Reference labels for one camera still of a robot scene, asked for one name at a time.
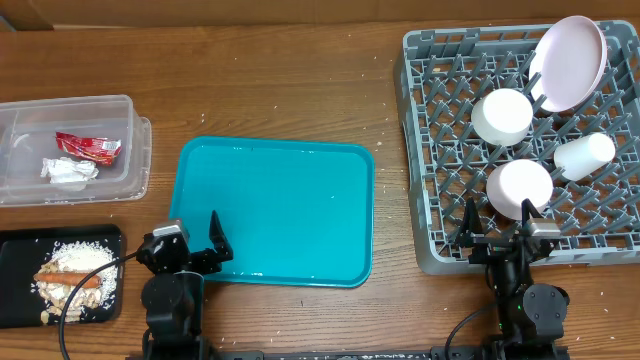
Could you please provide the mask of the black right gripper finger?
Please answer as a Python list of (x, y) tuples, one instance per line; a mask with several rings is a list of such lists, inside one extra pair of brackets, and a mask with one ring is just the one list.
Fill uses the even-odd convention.
[(527, 223), (530, 219), (541, 218), (542, 215), (533, 205), (530, 199), (525, 198), (521, 202), (521, 221)]
[(483, 236), (484, 229), (473, 198), (468, 198), (465, 203), (464, 216), (459, 228), (458, 239), (469, 240), (475, 236)]

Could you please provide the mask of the small white plate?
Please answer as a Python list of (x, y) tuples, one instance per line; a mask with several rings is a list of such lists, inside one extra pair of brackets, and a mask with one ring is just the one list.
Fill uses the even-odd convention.
[(550, 174), (540, 164), (519, 159), (501, 165), (491, 172), (486, 184), (490, 204), (501, 215), (521, 220), (521, 204), (528, 199), (542, 211), (553, 192)]

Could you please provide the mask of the white cup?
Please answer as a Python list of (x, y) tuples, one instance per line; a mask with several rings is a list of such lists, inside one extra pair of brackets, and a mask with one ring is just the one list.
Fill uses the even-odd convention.
[(604, 165), (616, 154), (613, 140), (603, 133), (592, 133), (559, 146), (554, 152), (554, 164), (561, 176), (579, 181)]

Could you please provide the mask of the white saucer bowl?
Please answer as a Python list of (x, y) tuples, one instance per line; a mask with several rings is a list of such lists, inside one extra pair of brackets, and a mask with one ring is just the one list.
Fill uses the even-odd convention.
[(478, 101), (471, 113), (476, 134), (491, 145), (513, 146), (529, 131), (533, 108), (521, 92), (502, 88)]

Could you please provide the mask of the red snack wrapper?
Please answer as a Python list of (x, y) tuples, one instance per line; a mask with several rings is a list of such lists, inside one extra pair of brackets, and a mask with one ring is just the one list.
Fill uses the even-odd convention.
[(108, 138), (78, 137), (57, 132), (55, 140), (60, 150), (104, 166), (111, 166), (122, 149), (120, 140)]

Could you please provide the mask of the white tissue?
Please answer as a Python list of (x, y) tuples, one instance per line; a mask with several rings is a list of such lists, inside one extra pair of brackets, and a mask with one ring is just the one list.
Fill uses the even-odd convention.
[(51, 184), (84, 182), (95, 179), (99, 173), (92, 161), (75, 161), (67, 157), (43, 159), (41, 177), (48, 178)]

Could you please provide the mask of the large white plate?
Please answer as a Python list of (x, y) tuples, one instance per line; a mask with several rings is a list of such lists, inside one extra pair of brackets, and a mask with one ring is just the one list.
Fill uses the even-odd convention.
[(570, 16), (551, 26), (535, 48), (529, 78), (540, 78), (530, 93), (541, 108), (562, 112), (579, 105), (599, 84), (606, 65), (607, 45), (597, 24), (584, 16)]

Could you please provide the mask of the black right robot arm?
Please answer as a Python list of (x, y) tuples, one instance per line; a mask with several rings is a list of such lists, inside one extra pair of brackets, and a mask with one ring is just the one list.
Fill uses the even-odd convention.
[[(530, 264), (550, 255), (561, 235), (556, 223), (543, 217), (525, 199), (521, 225), (509, 238), (485, 234), (476, 203), (469, 198), (455, 243), (469, 248), (468, 261), (485, 267), (485, 280), (495, 301), (468, 315), (451, 331), (444, 345), (446, 359), (562, 360), (570, 357), (556, 341), (564, 336), (570, 297), (554, 285), (532, 278)], [(457, 332), (477, 316), (495, 310), (500, 333), (475, 347), (452, 346)]]

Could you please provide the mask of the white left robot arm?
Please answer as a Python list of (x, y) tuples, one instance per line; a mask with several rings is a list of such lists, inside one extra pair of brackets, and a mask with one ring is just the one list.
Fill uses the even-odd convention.
[(202, 334), (205, 277), (233, 259), (232, 248), (211, 214), (210, 248), (193, 252), (189, 233), (179, 220), (157, 226), (144, 236), (136, 260), (153, 274), (141, 292), (148, 329), (143, 334), (145, 359), (214, 360), (221, 356)]

